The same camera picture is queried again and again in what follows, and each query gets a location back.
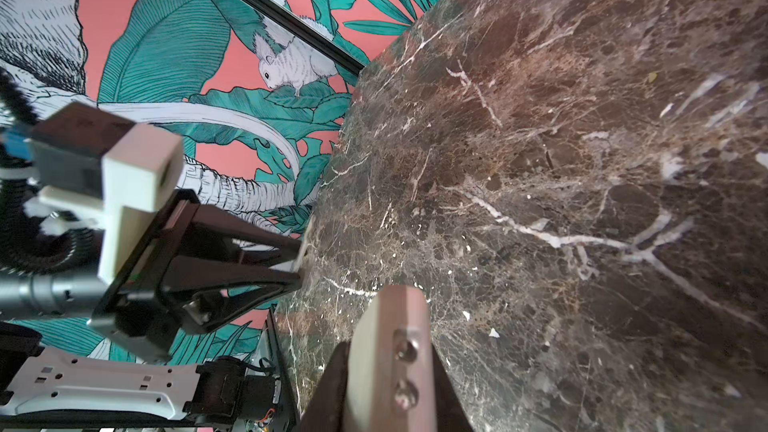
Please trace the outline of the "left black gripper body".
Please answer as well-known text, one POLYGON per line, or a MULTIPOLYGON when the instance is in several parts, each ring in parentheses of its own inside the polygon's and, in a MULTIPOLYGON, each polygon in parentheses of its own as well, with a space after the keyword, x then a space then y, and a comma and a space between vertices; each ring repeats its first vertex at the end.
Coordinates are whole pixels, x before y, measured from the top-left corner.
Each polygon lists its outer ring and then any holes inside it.
POLYGON ((139 239, 88 319, 88 328, 146 363, 167 363, 180 328, 161 283, 200 201, 175 190, 139 239))

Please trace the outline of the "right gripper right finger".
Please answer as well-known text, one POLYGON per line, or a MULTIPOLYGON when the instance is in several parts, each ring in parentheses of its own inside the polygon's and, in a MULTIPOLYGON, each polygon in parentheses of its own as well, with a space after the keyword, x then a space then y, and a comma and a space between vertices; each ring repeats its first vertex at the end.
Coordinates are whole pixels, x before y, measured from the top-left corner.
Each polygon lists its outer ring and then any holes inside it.
POLYGON ((432 346, 438 432, 473 432, 435 345, 432 346))

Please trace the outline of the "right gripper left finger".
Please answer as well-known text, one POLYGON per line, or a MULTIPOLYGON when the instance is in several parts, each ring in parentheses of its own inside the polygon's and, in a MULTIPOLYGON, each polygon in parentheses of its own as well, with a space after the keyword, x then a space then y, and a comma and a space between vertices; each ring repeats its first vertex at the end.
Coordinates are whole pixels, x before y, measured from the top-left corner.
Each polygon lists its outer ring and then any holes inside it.
POLYGON ((297 426, 298 432, 341 432, 348 383, 350 342, 339 343, 297 426))

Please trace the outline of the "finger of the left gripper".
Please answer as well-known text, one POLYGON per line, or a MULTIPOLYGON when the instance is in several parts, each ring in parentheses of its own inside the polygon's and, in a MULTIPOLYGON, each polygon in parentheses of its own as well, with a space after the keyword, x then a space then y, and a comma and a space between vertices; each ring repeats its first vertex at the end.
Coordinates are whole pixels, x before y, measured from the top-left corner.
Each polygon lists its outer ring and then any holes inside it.
POLYGON ((297 272, 178 256, 161 281, 161 292, 181 329, 200 335, 295 292, 301 285, 297 272))
POLYGON ((280 264, 299 256, 301 242, 269 232, 210 205, 179 203, 179 263, 280 264))

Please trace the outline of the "white AC remote control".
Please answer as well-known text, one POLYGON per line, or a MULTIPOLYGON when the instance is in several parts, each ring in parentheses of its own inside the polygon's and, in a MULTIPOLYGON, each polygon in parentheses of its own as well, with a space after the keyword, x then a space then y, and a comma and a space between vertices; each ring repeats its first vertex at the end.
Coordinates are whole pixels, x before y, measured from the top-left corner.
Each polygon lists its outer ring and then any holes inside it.
POLYGON ((429 307, 420 289, 382 288, 358 321, 348 355, 342 429, 438 429, 429 307))

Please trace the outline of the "remote battery cover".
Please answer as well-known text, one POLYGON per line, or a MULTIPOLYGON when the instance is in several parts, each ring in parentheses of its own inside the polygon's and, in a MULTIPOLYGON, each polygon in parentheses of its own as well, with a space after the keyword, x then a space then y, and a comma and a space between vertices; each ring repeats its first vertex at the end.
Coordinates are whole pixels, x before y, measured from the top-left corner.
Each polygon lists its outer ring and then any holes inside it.
POLYGON ((308 248, 309 248, 309 245, 310 245, 311 233, 313 231, 315 222, 316 222, 315 216, 312 215, 309 218, 309 221, 307 223, 305 232, 304 232, 304 234, 303 234, 303 236, 301 238, 301 246, 299 248, 299 251, 298 251, 295 259, 293 260, 293 271, 295 273, 298 273, 299 275, 302 274, 302 266, 303 266, 303 262, 305 261, 305 259, 307 257, 308 248))

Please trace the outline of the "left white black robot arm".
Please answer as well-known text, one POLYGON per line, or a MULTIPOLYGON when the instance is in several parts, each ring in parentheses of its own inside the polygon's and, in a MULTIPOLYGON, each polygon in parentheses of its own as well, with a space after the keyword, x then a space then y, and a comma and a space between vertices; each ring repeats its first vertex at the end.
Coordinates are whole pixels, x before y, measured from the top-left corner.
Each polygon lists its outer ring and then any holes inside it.
POLYGON ((2 425, 294 426, 273 319, 253 359, 171 349, 297 290, 300 242, 179 188, 167 130, 78 103, 39 120, 8 73, 1 102, 2 425))

